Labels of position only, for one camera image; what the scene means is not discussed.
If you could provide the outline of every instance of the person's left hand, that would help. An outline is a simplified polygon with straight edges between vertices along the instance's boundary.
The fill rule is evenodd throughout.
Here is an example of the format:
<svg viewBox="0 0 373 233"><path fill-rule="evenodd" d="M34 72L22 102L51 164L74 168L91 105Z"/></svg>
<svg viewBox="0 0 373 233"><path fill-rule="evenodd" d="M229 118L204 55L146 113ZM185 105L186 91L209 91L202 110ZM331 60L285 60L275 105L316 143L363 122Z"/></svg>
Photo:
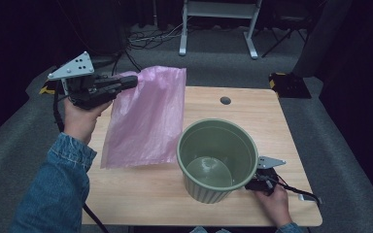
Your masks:
<svg viewBox="0 0 373 233"><path fill-rule="evenodd" d="M96 119L112 104L112 101L91 110L76 107L69 99L65 99L63 103L65 105L65 129L63 132L87 145L95 129Z"/></svg>

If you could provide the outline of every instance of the dark background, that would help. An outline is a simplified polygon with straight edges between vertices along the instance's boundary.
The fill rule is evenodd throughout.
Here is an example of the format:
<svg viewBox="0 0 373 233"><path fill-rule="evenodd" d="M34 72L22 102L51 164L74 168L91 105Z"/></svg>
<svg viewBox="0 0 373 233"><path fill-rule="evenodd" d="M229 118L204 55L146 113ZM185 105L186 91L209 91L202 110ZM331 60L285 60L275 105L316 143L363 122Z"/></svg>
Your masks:
<svg viewBox="0 0 373 233"><path fill-rule="evenodd" d="M125 50L128 25L153 24L151 2L0 1L0 125L51 66L83 50L103 56ZM182 1L156 2L158 27L180 22ZM328 114L373 183L373 1L353 2L316 77Z"/></svg>

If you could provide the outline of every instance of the shelf leg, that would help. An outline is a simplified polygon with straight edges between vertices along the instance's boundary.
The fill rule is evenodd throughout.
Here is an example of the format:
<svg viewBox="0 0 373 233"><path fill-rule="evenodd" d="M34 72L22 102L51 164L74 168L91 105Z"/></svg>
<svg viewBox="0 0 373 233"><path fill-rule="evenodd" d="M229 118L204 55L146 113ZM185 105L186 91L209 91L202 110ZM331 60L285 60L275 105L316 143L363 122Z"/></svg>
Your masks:
<svg viewBox="0 0 373 233"><path fill-rule="evenodd" d="M254 9L254 15L253 18L251 19L251 24L250 24L250 31L249 32L244 32L244 37L245 41L247 42L247 47L248 50L250 51L250 55L252 59L257 59L258 54L256 53L254 43L253 43L253 34L254 34L254 28L255 28L255 23L256 19L258 18L259 14L259 9L261 8L262 0L257 0L255 3L255 9Z"/></svg>
<svg viewBox="0 0 373 233"><path fill-rule="evenodd" d="M187 0L184 0L183 10L183 34L181 35L180 55L187 54Z"/></svg>

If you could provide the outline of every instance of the denim jacket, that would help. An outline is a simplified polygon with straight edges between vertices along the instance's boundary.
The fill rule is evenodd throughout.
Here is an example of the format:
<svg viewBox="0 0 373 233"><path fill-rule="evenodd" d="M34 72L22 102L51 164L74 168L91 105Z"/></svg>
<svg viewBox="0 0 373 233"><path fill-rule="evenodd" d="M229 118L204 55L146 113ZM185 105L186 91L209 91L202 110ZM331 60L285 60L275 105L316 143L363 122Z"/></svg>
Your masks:
<svg viewBox="0 0 373 233"><path fill-rule="evenodd" d="M89 193L89 170L96 152L60 133L35 180L17 207L10 232L80 232ZM291 223L277 233L298 233Z"/></svg>

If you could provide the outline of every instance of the gray carpet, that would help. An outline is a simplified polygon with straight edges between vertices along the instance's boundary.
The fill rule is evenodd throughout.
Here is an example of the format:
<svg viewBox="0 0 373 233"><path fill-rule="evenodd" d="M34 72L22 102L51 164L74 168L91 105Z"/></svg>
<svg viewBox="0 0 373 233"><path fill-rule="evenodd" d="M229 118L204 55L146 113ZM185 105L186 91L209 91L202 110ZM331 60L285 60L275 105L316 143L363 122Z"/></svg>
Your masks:
<svg viewBox="0 0 373 233"><path fill-rule="evenodd" d="M186 67L187 85L269 88L268 75L290 72L302 51L302 41L294 34L265 58L252 60L242 33L243 28L194 31L188 36L184 57L178 56L179 37L152 50L129 53L144 68ZM254 37L260 53L274 42L269 31ZM111 69L97 72L110 73ZM50 70L32 81L27 88L29 101L0 128L0 232L7 231L17 203L58 133L52 96L38 94ZM135 68L123 56L117 72L129 70ZM280 103L313 191L324 200L323 224L311 231L373 232L373 187L318 98L322 83L316 78L304 80L312 99L280 99ZM128 226L108 228L111 232L130 231ZM95 225L84 225L83 232L101 231Z"/></svg>

